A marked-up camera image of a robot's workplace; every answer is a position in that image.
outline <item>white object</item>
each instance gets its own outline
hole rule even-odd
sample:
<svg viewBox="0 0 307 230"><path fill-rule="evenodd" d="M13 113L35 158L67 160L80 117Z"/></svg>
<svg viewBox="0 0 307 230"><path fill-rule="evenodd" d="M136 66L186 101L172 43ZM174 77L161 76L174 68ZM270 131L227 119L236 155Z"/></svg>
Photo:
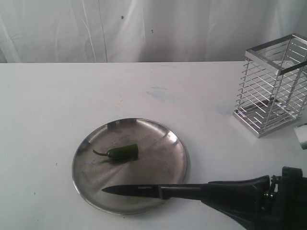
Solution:
<svg viewBox="0 0 307 230"><path fill-rule="evenodd" d="M174 131L189 152L189 183L280 175L283 166L306 176L307 154L293 126L257 139L232 117L243 64L0 65L1 229L243 230L193 200L174 198L132 216L108 214L87 204L71 178L84 137L124 117Z"/></svg>
<svg viewBox="0 0 307 230"><path fill-rule="evenodd" d="M307 36L307 0L0 0L8 62L243 60Z"/></svg>

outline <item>pepper stem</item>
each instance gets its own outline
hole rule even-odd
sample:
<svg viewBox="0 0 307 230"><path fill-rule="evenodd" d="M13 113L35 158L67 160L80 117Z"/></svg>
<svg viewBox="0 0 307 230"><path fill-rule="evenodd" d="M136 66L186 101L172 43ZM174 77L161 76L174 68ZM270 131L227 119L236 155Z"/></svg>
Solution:
<svg viewBox="0 0 307 230"><path fill-rule="evenodd" d="M107 157L107 153L100 153L100 152L97 152L93 149L93 153L99 155L99 156L103 156L103 157Z"/></svg>

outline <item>white backdrop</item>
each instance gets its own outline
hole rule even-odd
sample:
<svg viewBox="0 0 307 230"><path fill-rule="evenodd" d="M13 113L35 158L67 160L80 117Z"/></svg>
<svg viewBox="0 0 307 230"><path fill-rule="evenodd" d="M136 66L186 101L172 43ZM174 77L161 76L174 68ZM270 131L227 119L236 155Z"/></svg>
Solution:
<svg viewBox="0 0 307 230"><path fill-rule="evenodd" d="M306 36L306 15L307 0L0 0L0 49L7 62L243 60Z"/></svg>

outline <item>metal plate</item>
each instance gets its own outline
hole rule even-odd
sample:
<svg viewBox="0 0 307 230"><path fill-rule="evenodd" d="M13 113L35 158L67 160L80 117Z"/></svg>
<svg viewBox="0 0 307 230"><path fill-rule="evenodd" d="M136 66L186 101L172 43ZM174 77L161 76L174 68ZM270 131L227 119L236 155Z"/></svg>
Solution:
<svg viewBox="0 0 307 230"><path fill-rule="evenodd" d="M135 161L112 161L93 153L137 143ZM92 132L78 147L72 178L79 194L92 206L116 214L144 212L163 203L156 198L120 196L101 189L120 184L179 184L187 169L187 154L177 136L154 121L127 118Z"/></svg>

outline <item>chrome wire rack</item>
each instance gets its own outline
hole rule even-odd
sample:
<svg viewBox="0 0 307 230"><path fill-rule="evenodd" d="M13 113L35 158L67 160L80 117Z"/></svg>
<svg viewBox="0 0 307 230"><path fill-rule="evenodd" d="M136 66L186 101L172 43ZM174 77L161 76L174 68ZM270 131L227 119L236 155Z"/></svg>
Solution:
<svg viewBox="0 0 307 230"><path fill-rule="evenodd" d="M234 116L257 137L299 119L307 99L307 39L291 34L245 56Z"/></svg>

